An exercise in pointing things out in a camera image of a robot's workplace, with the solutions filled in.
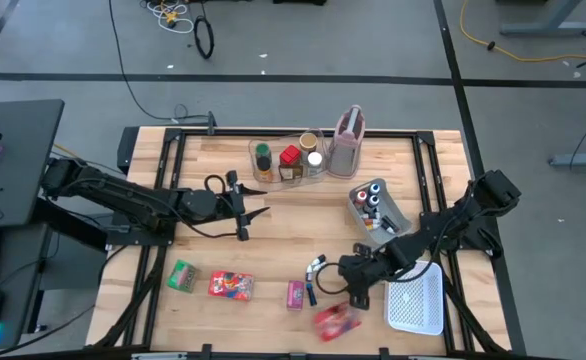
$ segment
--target yellow cable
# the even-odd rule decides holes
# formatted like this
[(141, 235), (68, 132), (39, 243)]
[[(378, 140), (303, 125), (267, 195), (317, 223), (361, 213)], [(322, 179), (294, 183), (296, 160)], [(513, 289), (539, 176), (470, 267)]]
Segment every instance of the yellow cable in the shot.
[(62, 145), (53, 144), (53, 146), (55, 146), (56, 148), (58, 148), (58, 149), (60, 149), (60, 150), (64, 151), (65, 153), (67, 153), (67, 154), (71, 155), (71, 156), (72, 156), (72, 157), (74, 157), (74, 158), (80, 159), (80, 157), (79, 157), (79, 156), (77, 156), (77, 155), (76, 155), (76, 154), (75, 154), (73, 151), (71, 151), (71, 150), (69, 150), (69, 149), (65, 148), (65, 147), (64, 147), (64, 146), (62, 146)]
[[(484, 46), (488, 46), (489, 43), (483, 40), (479, 40), (474, 38), (473, 36), (469, 35), (469, 33), (466, 32), (466, 30), (464, 30), (464, 14), (466, 13), (466, 5), (468, 4), (469, 0), (464, 0), (464, 4), (462, 5), (462, 11), (460, 12), (460, 30), (462, 30), (462, 34), (464, 34), (464, 36), (466, 36), (469, 40), (480, 44), (480, 45), (484, 45)], [(523, 57), (519, 57), (515, 54), (513, 54), (512, 52), (509, 52), (497, 45), (495, 45), (495, 47), (493, 47), (493, 50), (497, 50), (499, 52), (501, 52), (504, 55), (507, 55), (517, 61), (521, 61), (521, 62), (546, 62), (546, 61), (555, 61), (555, 60), (561, 60), (561, 59), (568, 59), (568, 58), (573, 58), (573, 59), (586, 59), (586, 55), (577, 55), (577, 54), (566, 54), (566, 55), (558, 55), (558, 56), (551, 56), (551, 57), (543, 57), (543, 58), (523, 58)]]

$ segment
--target red cap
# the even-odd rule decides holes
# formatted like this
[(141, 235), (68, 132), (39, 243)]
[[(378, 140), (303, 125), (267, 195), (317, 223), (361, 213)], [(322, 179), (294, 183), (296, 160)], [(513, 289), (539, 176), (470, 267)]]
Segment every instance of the red cap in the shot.
[(300, 155), (302, 155), (302, 153), (300, 153), (300, 150), (298, 150), (298, 148), (296, 148), (295, 145), (289, 145), (280, 154), (280, 164), (295, 164), (300, 159)]

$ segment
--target gray floor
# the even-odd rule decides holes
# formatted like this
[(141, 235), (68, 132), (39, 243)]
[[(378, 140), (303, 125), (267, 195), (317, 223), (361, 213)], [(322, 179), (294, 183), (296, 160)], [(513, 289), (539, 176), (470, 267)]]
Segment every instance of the gray floor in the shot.
[[(0, 1), (0, 16), (7, 3)], [(523, 56), (586, 54), (586, 38), (500, 37), (499, 21), (525, 20), (539, 10), (538, 5), (504, 3), (470, 0), (467, 29)], [(470, 43), (457, 28), (461, 5), (461, 0), (444, 1), (464, 78), (585, 80), (586, 68), (573, 68), (576, 60), (567, 60), (569, 66), (562, 61), (522, 64)], [(329, 0), (326, 7), (212, 1), (207, 5), (216, 32), (211, 62), (187, 48), (193, 42), (190, 36), (159, 30), (137, 1), (114, 0), (114, 9), (130, 73), (450, 76), (430, 1)], [(572, 18), (586, 21), (586, 2)], [(575, 71), (580, 78), (574, 78)], [(116, 74), (106, 2), (20, 0), (0, 35), (0, 72)], [(338, 114), (357, 103), (373, 128), (462, 129), (449, 86), (132, 86), (152, 113), (171, 116), (175, 104), (183, 103), (193, 114), (212, 110), (222, 125), (333, 126)], [(466, 92), (485, 168), (503, 169), (524, 193), (517, 209), (500, 219), (500, 231), (527, 350), (532, 355), (586, 359), (586, 175), (546, 165), (551, 154), (572, 151), (586, 130), (586, 90)], [(121, 82), (0, 81), (0, 101), (43, 98), (66, 102), (56, 142), (111, 166), (123, 127), (157, 123), (135, 107)], [(75, 199), (63, 204), (85, 213), (103, 211)], [(62, 244), (62, 249), (76, 251), (72, 243)], [(82, 258), (93, 269), (102, 260), (90, 253)], [(96, 289), (87, 277), (91, 279), (78, 283), (80, 289), (48, 292), (41, 322), (59, 325), (90, 305)], [(85, 316), (24, 351), (80, 348), (89, 319)]]

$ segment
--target white lid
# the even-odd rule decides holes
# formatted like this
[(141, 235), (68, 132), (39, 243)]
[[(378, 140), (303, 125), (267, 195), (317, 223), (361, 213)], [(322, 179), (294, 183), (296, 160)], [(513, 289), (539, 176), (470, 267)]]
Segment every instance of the white lid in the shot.
[(320, 166), (322, 164), (322, 154), (319, 152), (312, 152), (309, 154), (309, 165)]

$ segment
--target wooden table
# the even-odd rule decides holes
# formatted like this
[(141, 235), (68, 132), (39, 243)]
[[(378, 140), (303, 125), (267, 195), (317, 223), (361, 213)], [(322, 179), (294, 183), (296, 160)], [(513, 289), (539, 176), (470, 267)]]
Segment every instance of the wooden table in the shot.
[[(140, 128), (128, 180), (153, 186), (163, 134), (163, 127)], [(434, 131), (434, 136), (450, 206), (463, 195), (470, 178), (464, 145), (458, 131)], [(179, 185), (202, 188), (205, 176), (224, 175), (235, 169), (247, 187), (259, 188), (247, 152), (251, 139), (188, 136)], [(423, 153), (426, 173), (431, 174), (426, 152)], [(310, 307), (305, 295), (303, 311), (287, 311), (285, 307), (288, 281), (303, 280), (311, 260), (323, 253), (330, 261), (337, 261), (340, 255), (351, 254), (352, 244), (363, 239), (345, 206), (346, 194), (353, 187), (375, 177), (384, 178), (399, 208), (414, 228), (419, 227), (422, 204), (415, 174), (410, 141), (366, 138), (360, 169), (351, 180), (327, 176), (318, 184), (245, 198), (247, 211), (271, 207), (248, 227), (251, 239), (247, 242), (235, 238), (207, 239), (178, 225), (165, 262), (152, 349), (200, 351), (202, 344), (210, 343), (215, 352), (377, 354), (380, 347), (388, 347), (391, 354), (444, 354), (442, 336), (416, 335), (386, 325), (381, 283), (370, 290), (371, 308), (361, 312), (362, 325), (328, 343), (320, 342), (314, 333), (312, 317), (320, 309), (346, 300), (347, 294), (330, 296), (316, 288), (318, 306)], [(429, 176), (427, 181), (430, 193), (435, 194), (433, 179)], [(437, 209), (434, 195), (431, 201)], [(233, 220), (228, 220), (203, 225), (200, 229), (216, 234), (233, 231), (234, 226)], [(139, 252), (139, 247), (127, 248), (104, 271), (88, 344), (106, 333), (129, 302)], [(478, 251), (461, 251), (458, 257), (469, 307), (495, 341), (510, 348), (488, 257)], [(165, 285), (178, 259), (201, 270), (193, 294)], [(256, 279), (253, 299), (245, 303), (208, 296), (208, 282), (214, 270), (253, 274)], [(327, 269), (325, 273), (326, 287), (337, 288), (343, 284), (335, 271), (331, 273)], [(143, 305), (138, 316), (134, 343), (141, 339), (145, 308)], [(449, 308), (456, 348), (462, 349), (458, 317), (452, 305)]]

